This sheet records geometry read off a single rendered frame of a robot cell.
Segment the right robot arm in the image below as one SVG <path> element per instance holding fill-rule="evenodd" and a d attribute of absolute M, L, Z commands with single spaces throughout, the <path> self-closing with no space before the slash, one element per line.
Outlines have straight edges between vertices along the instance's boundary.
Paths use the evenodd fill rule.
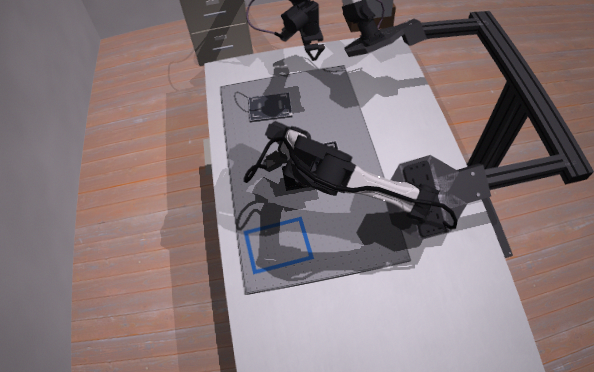
<path fill-rule="evenodd" d="M 289 40 L 297 31 L 303 28 L 310 22 L 315 22 L 319 19 L 319 4 L 315 1 L 310 0 L 289 0 L 294 6 L 289 8 L 286 12 L 281 14 L 283 24 L 285 28 L 290 32 L 287 37 L 280 40 L 286 42 Z M 298 2 L 299 1 L 299 2 Z M 342 6 L 345 18 L 353 24 L 358 23 L 359 30 L 362 35 L 360 38 L 371 46 L 386 37 L 383 35 L 375 24 L 375 14 L 368 7 L 366 0 L 342 0 L 344 6 Z M 307 5 L 306 5 L 307 4 Z M 306 5 L 306 6 L 305 6 Z M 360 21 L 359 21 L 360 20 Z M 362 37 L 363 36 L 363 37 Z"/>

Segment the blue tape outline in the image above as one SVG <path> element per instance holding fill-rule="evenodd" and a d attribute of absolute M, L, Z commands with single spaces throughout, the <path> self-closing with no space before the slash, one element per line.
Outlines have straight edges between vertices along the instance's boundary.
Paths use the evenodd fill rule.
<path fill-rule="evenodd" d="M 293 261 L 289 261 L 289 262 L 285 262 L 285 263 L 281 263 L 281 264 L 277 264 L 277 265 L 273 265 L 273 266 L 269 266 L 269 267 L 265 267 L 265 268 L 261 268 L 261 269 L 257 269 L 256 270 L 256 266 L 255 266 L 255 262 L 254 262 L 254 257 L 253 257 L 253 253 L 252 253 L 252 249 L 251 249 L 251 245 L 250 245 L 250 240 L 249 240 L 249 233 L 253 233 L 253 232 L 257 232 L 257 231 L 261 231 L 261 230 L 265 230 L 265 229 L 269 229 L 269 228 L 273 228 L 273 227 L 277 227 L 277 226 L 281 226 L 281 225 L 285 225 L 285 224 L 289 224 L 292 222 L 296 222 L 299 221 L 300 223 L 300 227 L 302 230 L 302 234 L 305 240 L 305 244 L 307 247 L 307 251 L 309 256 L 308 257 L 304 257 L 304 258 L 300 258 L 300 259 L 296 259 Z M 281 267 L 285 267 L 285 266 L 289 266 L 292 264 L 296 264 L 296 263 L 300 263 L 300 262 L 304 262 L 304 261 L 308 261 L 311 259 L 314 259 L 313 257 L 313 253 L 310 247 L 310 243 L 307 237 L 307 233 L 305 230 L 305 226 L 302 220 L 302 217 L 298 217 L 298 218 L 294 218 L 294 219 L 290 219 L 290 220 L 286 220 L 286 221 L 282 221 L 282 222 L 278 222 L 278 223 L 274 223 L 274 224 L 270 224 L 270 225 L 266 225 L 266 226 L 262 226 L 262 227 L 258 227 L 258 228 L 254 228 L 254 229 L 250 229 L 250 230 L 246 230 L 244 231 L 244 236 L 245 236 L 245 240 L 246 240 L 246 245 L 247 245 L 247 249 L 248 249 L 248 254 L 249 254 L 249 258 L 250 258 L 250 262 L 251 262 L 251 267 L 252 267 L 252 271 L 253 274 L 257 274 L 257 273 L 261 273 L 261 272 L 265 272 L 265 271 L 269 271 L 269 270 L 273 270 L 273 269 L 277 269 L 277 268 L 281 268 Z"/>

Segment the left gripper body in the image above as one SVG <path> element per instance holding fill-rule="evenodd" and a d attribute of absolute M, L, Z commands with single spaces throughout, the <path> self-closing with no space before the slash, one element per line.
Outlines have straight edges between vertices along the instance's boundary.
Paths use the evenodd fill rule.
<path fill-rule="evenodd" d="M 273 167 L 274 165 L 287 163 L 287 159 L 282 158 L 280 156 L 280 152 L 274 151 L 270 155 L 266 156 L 266 162 L 267 162 L 267 168 L 269 169 L 269 168 Z M 315 173 L 315 171 L 316 171 L 316 166 L 315 166 L 315 162 L 314 162 L 311 172 Z"/>

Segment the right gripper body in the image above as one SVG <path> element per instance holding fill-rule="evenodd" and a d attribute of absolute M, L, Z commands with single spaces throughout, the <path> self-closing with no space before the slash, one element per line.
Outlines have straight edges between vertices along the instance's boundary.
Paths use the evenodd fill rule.
<path fill-rule="evenodd" d="M 290 34 L 290 32 L 288 32 L 285 28 L 285 26 L 281 30 L 283 32 L 284 37 L 287 37 Z M 319 49 L 318 44 L 310 44 L 311 41 L 323 41 L 323 35 L 319 27 L 319 19 L 315 22 L 310 22 L 306 26 L 304 26 L 303 32 L 302 28 L 299 31 L 305 50 Z"/>

